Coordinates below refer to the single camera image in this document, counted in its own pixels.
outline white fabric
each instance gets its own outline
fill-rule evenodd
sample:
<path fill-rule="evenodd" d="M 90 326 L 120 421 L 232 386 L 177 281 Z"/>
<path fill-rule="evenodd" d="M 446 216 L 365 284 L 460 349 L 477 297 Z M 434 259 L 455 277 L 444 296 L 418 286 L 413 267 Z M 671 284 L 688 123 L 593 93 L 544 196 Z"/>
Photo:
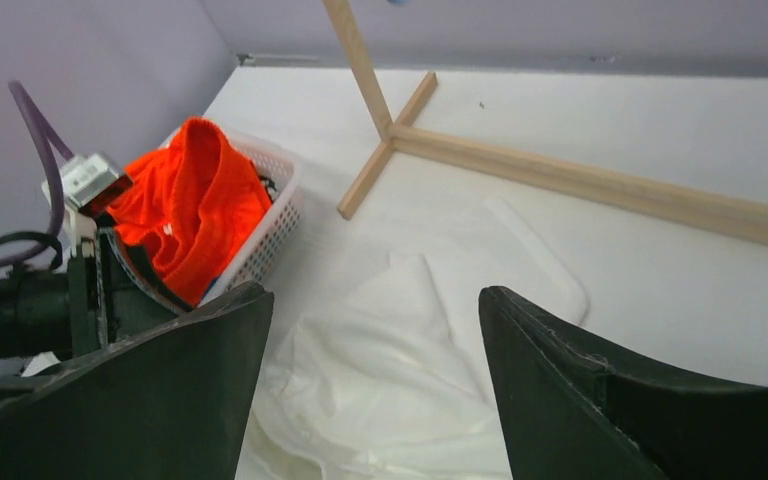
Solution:
<path fill-rule="evenodd" d="M 587 311 L 577 280 L 489 200 L 293 327 L 264 365 L 247 447 L 276 478 L 510 478 L 478 321 L 497 284 L 573 323 Z"/>

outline orange garment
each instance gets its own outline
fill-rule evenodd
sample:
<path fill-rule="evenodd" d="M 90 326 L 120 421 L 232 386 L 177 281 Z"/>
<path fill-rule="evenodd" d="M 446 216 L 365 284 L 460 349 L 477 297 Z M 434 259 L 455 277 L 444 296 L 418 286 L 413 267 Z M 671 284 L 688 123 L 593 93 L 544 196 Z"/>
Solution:
<path fill-rule="evenodd" d="M 108 208 L 166 286 L 197 305 L 271 205 L 251 160 L 219 127 L 190 118 L 166 148 L 125 167 L 134 186 Z"/>

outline wooden beam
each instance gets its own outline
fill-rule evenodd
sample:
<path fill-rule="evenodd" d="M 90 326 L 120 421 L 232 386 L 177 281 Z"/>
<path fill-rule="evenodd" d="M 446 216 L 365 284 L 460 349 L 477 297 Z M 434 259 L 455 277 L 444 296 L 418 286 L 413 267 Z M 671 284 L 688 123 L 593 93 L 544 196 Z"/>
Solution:
<path fill-rule="evenodd" d="M 551 168 L 555 165 L 550 165 L 550 168 L 535 168 L 533 166 L 530 168 L 529 162 L 536 160 L 534 156 L 517 150 L 507 151 L 499 147 L 487 147 L 464 139 L 457 139 L 459 142 L 456 142 L 456 147 L 453 148 L 451 145 L 441 146 L 435 141 L 429 141 L 429 138 L 421 130 L 412 132 L 396 130 L 394 133 L 397 134 L 397 138 L 393 139 L 393 146 L 399 152 L 768 246 L 768 206 L 766 205 L 730 199 L 729 197 L 661 184 L 600 169 L 596 169 L 600 170 L 600 174 L 602 174 L 600 177 L 603 177 L 604 174 L 608 174 L 608 177 L 616 176 L 615 182 L 609 184 L 591 182 L 588 181 L 591 178 L 588 178 L 586 174 L 584 179 L 575 175 L 558 174 L 558 169 Z M 422 140 L 407 140 L 403 139 L 404 137 L 417 137 Z M 520 163 L 519 159 L 526 156 L 528 158 Z M 538 165 L 545 160 L 545 157 L 540 157 L 540 160 L 537 161 Z M 592 169 L 592 167 L 571 165 L 586 170 Z M 629 177 L 634 178 L 635 181 L 629 182 Z M 644 188 L 651 187 L 652 184 L 657 185 L 657 192 L 651 188 L 648 190 Z M 667 191 L 669 195 L 661 195 L 661 190 Z M 719 211 L 719 208 L 722 207 L 719 200 L 709 202 L 709 195 L 719 197 L 719 200 L 733 201 L 734 203 L 730 205 L 730 215 L 724 215 Z M 762 211 L 766 211 L 767 215 L 759 216 L 758 212 Z"/>
<path fill-rule="evenodd" d="M 413 95 L 411 95 L 408 103 L 405 104 L 405 107 L 396 119 L 396 124 L 413 125 L 413 122 L 419 117 L 422 109 L 436 89 L 437 75 L 434 72 L 428 72 L 413 92 Z M 337 211 L 340 212 L 343 218 L 351 220 L 360 204 L 366 198 L 366 195 L 372 189 L 375 181 L 378 180 L 381 172 L 384 171 L 384 167 L 387 166 L 393 153 L 395 153 L 395 150 L 391 142 L 381 141 L 378 144 L 378 148 L 375 149 L 369 160 L 366 161 L 360 174 L 355 178 L 352 186 L 349 187 L 349 190 L 343 196 L 343 200 L 337 206 Z"/>
<path fill-rule="evenodd" d="M 366 108 L 372 116 L 372 122 L 378 130 L 378 136 L 381 141 L 389 140 L 387 129 L 392 125 L 393 120 L 390 117 L 390 110 L 387 108 L 387 102 L 384 101 L 384 94 L 381 93 L 381 86 L 378 85 L 378 78 L 375 76 L 375 70 L 372 67 L 372 60 L 366 50 L 366 44 L 361 37 L 355 22 L 355 16 L 349 6 L 348 0 L 322 0 L 337 38 L 346 52 L 349 59 L 349 65 L 352 67 L 352 73 L 355 76 L 363 101 L 366 102 Z"/>

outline wooden frame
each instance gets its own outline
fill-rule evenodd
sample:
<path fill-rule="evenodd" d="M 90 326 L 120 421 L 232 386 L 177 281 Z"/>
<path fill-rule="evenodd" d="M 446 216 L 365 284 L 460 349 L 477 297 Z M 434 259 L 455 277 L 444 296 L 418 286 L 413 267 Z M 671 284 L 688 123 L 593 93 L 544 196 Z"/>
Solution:
<path fill-rule="evenodd" d="M 393 122 L 348 0 L 323 0 L 381 142 L 337 210 L 351 219 L 395 152 L 495 175 L 768 246 L 768 205 L 413 127 L 437 87 L 429 72 Z"/>

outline white cloth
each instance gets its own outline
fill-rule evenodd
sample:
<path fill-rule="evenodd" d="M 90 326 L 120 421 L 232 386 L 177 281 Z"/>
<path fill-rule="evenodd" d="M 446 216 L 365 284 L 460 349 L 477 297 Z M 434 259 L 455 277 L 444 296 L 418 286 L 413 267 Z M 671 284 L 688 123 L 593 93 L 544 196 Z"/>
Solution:
<path fill-rule="evenodd" d="M 478 321 L 506 285 L 580 323 L 586 295 L 500 199 L 313 309 L 261 372 L 247 448 L 276 478 L 510 478 Z"/>

